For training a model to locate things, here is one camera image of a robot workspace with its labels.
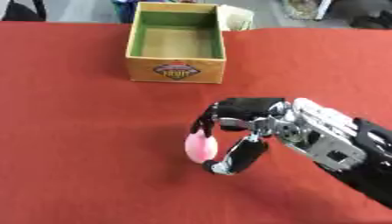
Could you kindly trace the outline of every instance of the table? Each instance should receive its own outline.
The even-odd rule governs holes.
[[[0,223],[392,221],[276,140],[233,177],[183,149],[191,121],[229,96],[307,97],[392,128],[392,33],[227,32],[224,84],[200,85],[129,81],[129,29],[0,23]],[[216,135],[222,149],[237,137]]]

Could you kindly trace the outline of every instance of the printed logo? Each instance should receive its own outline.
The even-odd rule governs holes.
[[[200,73],[200,71],[196,68],[180,61],[174,61],[169,65],[157,66],[154,68],[154,72],[162,74],[163,76],[175,81]]]

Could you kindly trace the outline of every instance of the black object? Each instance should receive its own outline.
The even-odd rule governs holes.
[[[46,8],[43,0],[32,0],[37,12],[27,6],[10,0],[3,21],[46,21]]]
[[[358,136],[353,138],[353,144],[367,153],[366,161],[348,171],[330,171],[323,165],[318,166],[353,189],[392,209],[392,132],[360,118],[355,118],[354,123],[359,130]],[[375,143],[369,133],[382,138],[386,144]]]
[[[229,165],[227,172],[231,174],[243,172],[248,169],[265,151],[268,150],[268,145],[261,140],[257,142],[251,142],[247,138],[243,138],[241,141],[233,145],[225,156],[225,160],[216,162],[213,160],[207,160],[203,163],[203,169],[205,171],[215,173],[213,165],[219,163],[226,163]]]
[[[139,1],[137,0],[129,1],[126,3],[118,2],[116,0],[113,1],[113,4],[117,6],[120,22],[124,24],[130,24],[133,22],[138,2]]]
[[[284,98],[228,98],[220,101],[218,117],[230,117],[243,121],[252,121],[256,117],[267,117],[270,108]]]
[[[379,17],[360,16],[350,24],[353,28],[360,29],[392,29],[392,14],[386,10],[380,12]]]

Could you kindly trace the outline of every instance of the floor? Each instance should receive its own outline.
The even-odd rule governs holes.
[[[32,5],[32,0],[16,0]],[[294,20],[284,15],[280,0],[199,0],[209,4],[229,4],[255,12],[255,28],[265,27],[321,27],[344,28],[354,16],[376,14],[390,9],[389,0],[339,0],[323,21]],[[50,21],[117,23],[110,0],[45,0]]]

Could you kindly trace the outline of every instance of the red tablecloth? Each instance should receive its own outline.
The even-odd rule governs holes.
[[[0,24],[0,223],[391,223],[392,213],[271,140],[233,177],[188,161],[211,102],[307,97],[392,128],[392,32],[225,33],[224,84],[128,80],[119,24]],[[237,135],[218,131],[221,148]]]

